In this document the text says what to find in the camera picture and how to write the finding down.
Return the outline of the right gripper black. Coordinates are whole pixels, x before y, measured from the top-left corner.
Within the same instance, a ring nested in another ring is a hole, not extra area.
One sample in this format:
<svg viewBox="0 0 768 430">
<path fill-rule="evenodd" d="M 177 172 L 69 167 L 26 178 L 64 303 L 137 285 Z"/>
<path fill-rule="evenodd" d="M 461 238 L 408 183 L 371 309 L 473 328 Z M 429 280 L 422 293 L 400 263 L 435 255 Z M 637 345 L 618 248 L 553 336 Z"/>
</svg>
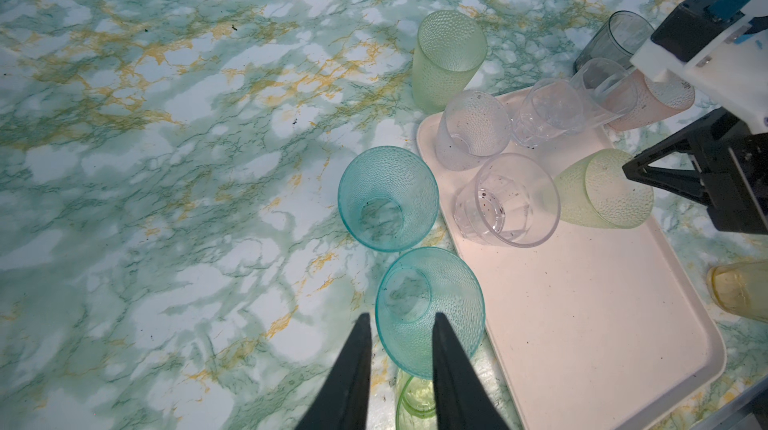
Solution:
<svg viewBox="0 0 768 430">
<path fill-rule="evenodd" d="M 720 107 L 695 122 L 695 169 L 650 166 L 640 158 L 622 167 L 632 181 L 706 205 L 715 228 L 767 233 L 767 135 Z"/>
</svg>

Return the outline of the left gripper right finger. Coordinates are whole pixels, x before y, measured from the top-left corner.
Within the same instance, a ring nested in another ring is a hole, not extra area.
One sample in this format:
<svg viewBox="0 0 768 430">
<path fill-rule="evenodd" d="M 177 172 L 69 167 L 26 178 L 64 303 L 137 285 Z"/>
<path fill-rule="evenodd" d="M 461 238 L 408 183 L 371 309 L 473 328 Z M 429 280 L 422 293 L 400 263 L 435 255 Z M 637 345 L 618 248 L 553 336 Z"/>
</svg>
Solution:
<svg viewBox="0 0 768 430">
<path fill-rule="evenodd" d="M 508 429 L 475 373 L 447 316 L 432 330 L 433 389 L 437 425 L 444 429 Z"/>
</svg>

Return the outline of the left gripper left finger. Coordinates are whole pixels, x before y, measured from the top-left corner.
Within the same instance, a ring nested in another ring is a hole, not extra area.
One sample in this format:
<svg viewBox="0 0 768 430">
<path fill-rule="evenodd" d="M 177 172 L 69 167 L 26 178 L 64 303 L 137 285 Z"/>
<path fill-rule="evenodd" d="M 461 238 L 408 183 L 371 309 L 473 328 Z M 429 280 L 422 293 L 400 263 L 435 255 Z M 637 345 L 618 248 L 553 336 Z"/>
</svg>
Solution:
<svg viewBox="0 0 768 430">
<path fill-rule="evenodd" d="M 365 429 L 371 358 L 370 314 L 362 313 L 296 429 Z"/>
</svg>

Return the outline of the pale green textured cup front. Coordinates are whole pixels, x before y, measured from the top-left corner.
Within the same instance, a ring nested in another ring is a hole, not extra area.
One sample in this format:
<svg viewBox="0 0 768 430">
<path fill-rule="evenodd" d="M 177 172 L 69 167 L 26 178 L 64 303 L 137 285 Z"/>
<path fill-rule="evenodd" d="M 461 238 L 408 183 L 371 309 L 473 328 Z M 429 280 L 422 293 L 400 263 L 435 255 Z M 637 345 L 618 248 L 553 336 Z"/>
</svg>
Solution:
<svg viewBox="0 0 768 430">
<path fill-rule="evenodd" d="M 623 166 L 632 155 L 606 148 L 570 165 L 554 178 L 561 219 L 572 224 L 632 229 L 644 224 L 654 206 L 653 188 L 628 179 Z"/>
</svg>

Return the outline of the clear faceted glass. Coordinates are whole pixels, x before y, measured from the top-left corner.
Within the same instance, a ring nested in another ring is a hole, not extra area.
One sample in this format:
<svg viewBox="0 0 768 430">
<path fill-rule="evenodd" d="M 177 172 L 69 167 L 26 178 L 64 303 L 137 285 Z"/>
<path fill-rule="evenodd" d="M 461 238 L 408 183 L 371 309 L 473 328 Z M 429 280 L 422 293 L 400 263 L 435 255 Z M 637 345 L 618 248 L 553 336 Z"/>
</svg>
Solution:
<svg viewBox="0 0 768 430">
<path fill-rule="evenodd" d="M 569 83 L 584 108 L 584 118 L 576 127 L 577 132 L 612 122 L 634 110 L 638 104 L 638 89 L 630 72 L 607 58 L 589 60 Z"/>
</svg>

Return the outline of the clear ribbed glass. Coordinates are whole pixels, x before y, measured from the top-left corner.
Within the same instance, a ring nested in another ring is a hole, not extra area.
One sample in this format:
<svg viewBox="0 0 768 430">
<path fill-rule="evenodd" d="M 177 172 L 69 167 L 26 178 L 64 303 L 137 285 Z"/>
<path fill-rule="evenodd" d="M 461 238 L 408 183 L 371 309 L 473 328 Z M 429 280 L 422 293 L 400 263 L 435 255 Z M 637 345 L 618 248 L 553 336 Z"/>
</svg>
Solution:
<svg viewBox="0 0 768 430">
<path fill-rule="evenodd" d="M 561 78 L 544 78 L 527 92 L 523 102 L 512 107 L 512 138 L 534 148 L 585 121 L 582 97 Z"/>
</svg>

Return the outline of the clear smooth glass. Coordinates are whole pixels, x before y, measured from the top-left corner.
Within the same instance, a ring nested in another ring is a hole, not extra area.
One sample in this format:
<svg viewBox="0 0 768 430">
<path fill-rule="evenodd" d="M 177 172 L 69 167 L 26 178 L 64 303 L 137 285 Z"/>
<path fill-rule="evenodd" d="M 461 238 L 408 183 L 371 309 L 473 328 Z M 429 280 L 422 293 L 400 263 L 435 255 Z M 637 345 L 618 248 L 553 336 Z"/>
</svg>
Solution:
<svg viewBox="0 0 768 430">
<path fill-rule="evenodd" d="M 461 235 L 497 246 L 530 248 L 546 242 L 560 222 L 553 178 L 519 153 L 492 157 L 458 193 L 453 218 Z"/>
</svg>

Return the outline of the light green textured cup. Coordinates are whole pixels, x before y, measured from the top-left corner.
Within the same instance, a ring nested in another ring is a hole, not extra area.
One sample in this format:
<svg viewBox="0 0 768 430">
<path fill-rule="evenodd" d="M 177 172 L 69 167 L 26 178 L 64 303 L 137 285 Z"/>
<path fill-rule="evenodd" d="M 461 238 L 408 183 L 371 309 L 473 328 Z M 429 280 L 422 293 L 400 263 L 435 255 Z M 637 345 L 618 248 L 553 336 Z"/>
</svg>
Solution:
<svg viewBox="0 0 768 430">
<path fill-rule="evenodd" d="M 426 16 L 418 28 L 412 64 L 412 96 L 418 108 L 444 110 L 465 90 L 487 52 L 487 38 L 473 18 L 457 10 Z"/>
</svg>

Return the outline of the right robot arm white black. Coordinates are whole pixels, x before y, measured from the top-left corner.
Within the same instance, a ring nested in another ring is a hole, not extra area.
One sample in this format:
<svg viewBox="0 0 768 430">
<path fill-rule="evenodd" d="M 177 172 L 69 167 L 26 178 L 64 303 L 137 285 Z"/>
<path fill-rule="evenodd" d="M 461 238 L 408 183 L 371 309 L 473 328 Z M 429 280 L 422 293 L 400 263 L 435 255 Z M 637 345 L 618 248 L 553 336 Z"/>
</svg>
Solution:
<svg viewBox="0 0 768 430">
<path fill-rule="evenodd" d="M 706 207 L 715 228 L 767 231 L 767 0 L 684 0 L 631 58 L 718 103 L 623 166 L 630 180 Z"/>
</svg>

